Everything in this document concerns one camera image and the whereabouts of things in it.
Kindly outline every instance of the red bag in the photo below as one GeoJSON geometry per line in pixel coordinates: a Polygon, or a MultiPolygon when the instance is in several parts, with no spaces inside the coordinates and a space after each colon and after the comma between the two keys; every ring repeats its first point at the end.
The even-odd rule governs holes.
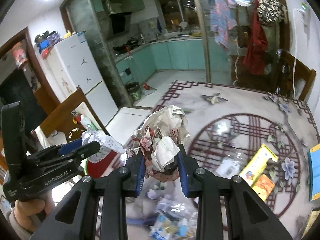
{"type": "Polygon", "coordinates": [[[259,22],[257,7],[258,0],[255,0],[251,37],[243,62],[251,74],[264,75],[264,67],[266,66],[265,53],[268,50],[268,40],[259,22]]]}

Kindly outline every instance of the white refrigerator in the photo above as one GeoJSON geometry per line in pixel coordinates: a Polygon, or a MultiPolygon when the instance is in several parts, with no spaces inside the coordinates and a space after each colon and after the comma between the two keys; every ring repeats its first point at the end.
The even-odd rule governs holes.
{"type": "MultiPolygon", "coordinates": [[[[65,98],[80,86],[102,124],[106,126],[117,113],[116,106],[89,49],[84,33],[74,34],[53,46],[47,62],[65,98]]],[[[81,114],[88,114],[85,106],[81,114]]]]}

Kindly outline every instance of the human hand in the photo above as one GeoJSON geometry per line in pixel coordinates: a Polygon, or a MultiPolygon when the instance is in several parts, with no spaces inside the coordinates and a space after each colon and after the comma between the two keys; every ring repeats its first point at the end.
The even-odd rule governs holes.
{"type": "Polygon", "coordinates": [[[38,214],[42,210],[48,215],[54,209],[54,201],[51,194],[52,192],[50,190],[41,196],[42,199],[32,199],[27,202],[17,200],[14,208],[14,216],[18,224],[32,233],[36,231],[36,225],[30,216],[38,214]]]}

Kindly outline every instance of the kitchen window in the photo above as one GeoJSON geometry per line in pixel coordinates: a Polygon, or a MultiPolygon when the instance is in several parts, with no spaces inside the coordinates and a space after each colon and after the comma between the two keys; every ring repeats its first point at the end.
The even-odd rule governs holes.
{"type": "Polygon", "coordinates": [[[159,2],[169,32],[181,31],[181,22],[188,24],[185,30],[199,28],[194,0],[159,0],[159,2]]]}

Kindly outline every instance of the table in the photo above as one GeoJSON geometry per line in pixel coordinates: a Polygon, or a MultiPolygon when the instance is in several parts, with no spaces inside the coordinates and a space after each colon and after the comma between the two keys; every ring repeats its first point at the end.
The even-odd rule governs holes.
{"type": "MultiPolygon", "coordinates": [[[[295,237],[299,230],[297,226],[299,216],[306,219],[313,208],[320,206],[319,200],[311,203],[308,201],[307,184],[309,175],[307,152],[310,147],[320,143],[320,137],[306,102],[291,101],[274,95],[273,99],[276,102],[273,102],[264,99],[265,96],[268,94],[225,85],[175,81],[152,112],[168,105],[175,105],[190,112],[186,117],[191,140],[185,145],[186,152],[206,169],[215,170],[222,158],[235,150],[245,153],[249,161],[262,143],[265,143],[280,161],[284,162],[286,157],[294,161],[296,172],[291,185],[285,180],[281,167],[274,167],[276,178],[273,181],[278,187],[278,192],[275,194],[273,191],[266,204],[295,237]],[[214,93],[220,93],[219,96],[228,102],[211,104],[202,96],[212,96],[214,93]],[[280,111],[277,101],[288,104],[291,112],[286,115],[280,111]],[[217,129],[221,123],[227,124],[227,131],[217,129]],[[270,135],[274,136],[272,142],[268,142],[270,135]],[[302,139],[308,147],[302,146],[300,142],[302,139]],[[230,147],[231,141],[235,144],[235,148],[230,147]]],[[[269,175],[272,165],[270,161],[265,174],[269,175]]]]}

